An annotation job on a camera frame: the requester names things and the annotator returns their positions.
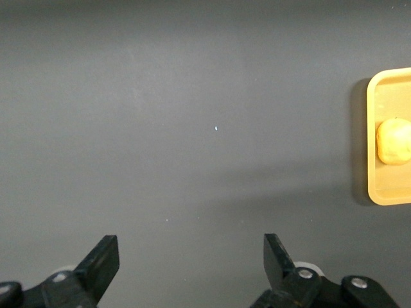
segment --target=yellow object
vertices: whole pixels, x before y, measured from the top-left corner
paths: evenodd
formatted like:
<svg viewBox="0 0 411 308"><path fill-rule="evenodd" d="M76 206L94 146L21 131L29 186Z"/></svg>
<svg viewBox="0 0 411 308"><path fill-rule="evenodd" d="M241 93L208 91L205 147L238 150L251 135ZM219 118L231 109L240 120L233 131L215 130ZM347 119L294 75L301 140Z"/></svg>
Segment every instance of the yellow object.
<svg viewBox="0 0 411 308"><path fill-rule="evenodd" d="M388 165L403 165L411 160L411 122L395 118L377 131L378 157Z"/></svg>
<svg viewBox="0 0 411 308"><path fill-rule="evenodd" d="M385 143L383 147L388 145L387 149L390 150L380 148L380 157L385 162L391 163L403 162L407 158L404 155L407 152L403 148L404 143L397 142L393 130L389 132L389 128L395 127L390 119L395 118L411 121L411 68L380 72L368 84L368 193L379 205L411 203L411 162L401 165L386 164L378 157L377 131L384 122L389 125L385 127L384 124L381 127L378 138L380 145L383 141ZM401 136L401 140L405 135L409 136L408 128L399 129L398 126L397 128L395 131Z"/></svg>

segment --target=yellow sponge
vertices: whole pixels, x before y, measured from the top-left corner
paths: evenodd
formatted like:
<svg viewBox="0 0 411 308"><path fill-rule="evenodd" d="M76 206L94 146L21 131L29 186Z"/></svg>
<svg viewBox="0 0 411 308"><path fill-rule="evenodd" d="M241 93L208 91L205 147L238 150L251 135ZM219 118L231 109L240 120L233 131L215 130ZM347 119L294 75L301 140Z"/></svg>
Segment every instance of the yellow sponge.
<svg viewBox="0 0 411 308"><path fill-rule="evenodd" d="M411 160L411 122L395 118L381 123L377 131L378 156L388 165Z"/></svg>

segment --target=gray table surface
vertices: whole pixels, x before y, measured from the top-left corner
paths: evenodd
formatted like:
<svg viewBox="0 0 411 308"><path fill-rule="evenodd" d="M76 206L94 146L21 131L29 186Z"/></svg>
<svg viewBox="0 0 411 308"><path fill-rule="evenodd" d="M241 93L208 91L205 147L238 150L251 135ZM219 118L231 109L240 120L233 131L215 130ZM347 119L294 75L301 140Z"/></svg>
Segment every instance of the gray table surface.
<svg viewBox="0 0 411 308"><path fill-rule="evenodd" d="M410 1L1 1L0 277L117 234L100 307L248 307L263 234L411 305L410 205L366 186L365 90Z"/></svg>

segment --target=yellow plastic tray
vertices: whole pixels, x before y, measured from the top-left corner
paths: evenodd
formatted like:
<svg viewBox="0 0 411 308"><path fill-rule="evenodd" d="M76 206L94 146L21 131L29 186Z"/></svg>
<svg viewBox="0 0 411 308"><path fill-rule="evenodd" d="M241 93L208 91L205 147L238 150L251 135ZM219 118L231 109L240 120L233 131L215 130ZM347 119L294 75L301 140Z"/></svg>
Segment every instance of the yellow plastic tray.
<svg viewBox="0 0 411 308"><path fill-rule="evenodd" d="M368 84L368 193L379 205L411 203L411 162L386 165L377 154L377 129L393 117L411 121L411 68L380 72Z"/></svg>

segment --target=yellow tray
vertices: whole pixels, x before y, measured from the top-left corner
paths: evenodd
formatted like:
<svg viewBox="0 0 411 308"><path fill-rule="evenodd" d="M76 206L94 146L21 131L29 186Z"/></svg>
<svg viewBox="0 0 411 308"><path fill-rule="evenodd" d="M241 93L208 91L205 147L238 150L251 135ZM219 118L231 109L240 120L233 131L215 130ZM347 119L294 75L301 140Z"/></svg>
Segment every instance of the yellow tray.
<svg viewBox="0 0 411 308"><path fill-rule="evenodd" d="M379 205L411 203L411 162L386 165L377 154L377 129L393 117L411 121L411 68L380 72L368 84L368 193Z"/></svg>

